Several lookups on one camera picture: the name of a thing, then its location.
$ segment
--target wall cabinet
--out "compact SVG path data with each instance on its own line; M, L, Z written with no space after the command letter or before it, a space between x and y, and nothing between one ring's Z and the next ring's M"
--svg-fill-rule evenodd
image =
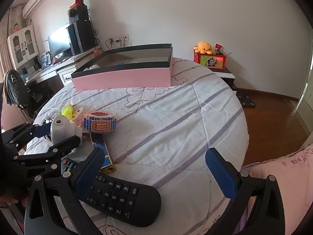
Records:
M14 69L38 56L34 29L32 26L17 31L7 39L7 46Z

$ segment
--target pillow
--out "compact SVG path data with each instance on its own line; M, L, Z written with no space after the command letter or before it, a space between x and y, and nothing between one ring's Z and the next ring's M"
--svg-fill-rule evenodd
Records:
M275 160L244 166L251 177L277 179L285 214L285 234L297 228L313 202L313 145ZM248 204L246 217L253 207L254 198Z

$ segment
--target neon yellow plastic object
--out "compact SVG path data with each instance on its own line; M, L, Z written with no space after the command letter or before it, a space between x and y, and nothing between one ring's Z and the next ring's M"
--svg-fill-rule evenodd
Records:
M72 113L73 113L73 106L70 103L66 104L61 111L61 114L66 116L68 119L72 117Z

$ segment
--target white quilt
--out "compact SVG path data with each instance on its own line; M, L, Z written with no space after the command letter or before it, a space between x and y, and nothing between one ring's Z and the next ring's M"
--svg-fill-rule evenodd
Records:
M117 126L105 135L117 170L110 176L154 186L162 198L161 212L150 226L138 228L83 206L103 234L205 234L222 215L228 199L205 164L215 147L240 169L248 146L243 109L229 86L211 70L174 58L170 88L120 88L76 92L73 84L59 91L40 111L35 123L74 108L106 110ZM44 153L49 144L34 139L26 154ZM76 150L73 159L84 159ZM73 229L64 209L66 225Z

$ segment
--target black remote control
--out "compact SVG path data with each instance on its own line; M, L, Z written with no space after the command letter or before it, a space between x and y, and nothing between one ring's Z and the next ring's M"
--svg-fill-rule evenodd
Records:
M77 165L69 158L62 161L62 173ZM138 227L152 224L161 209L161 196L157 189L116 179L101 172L87 196L80 200L104 214Z

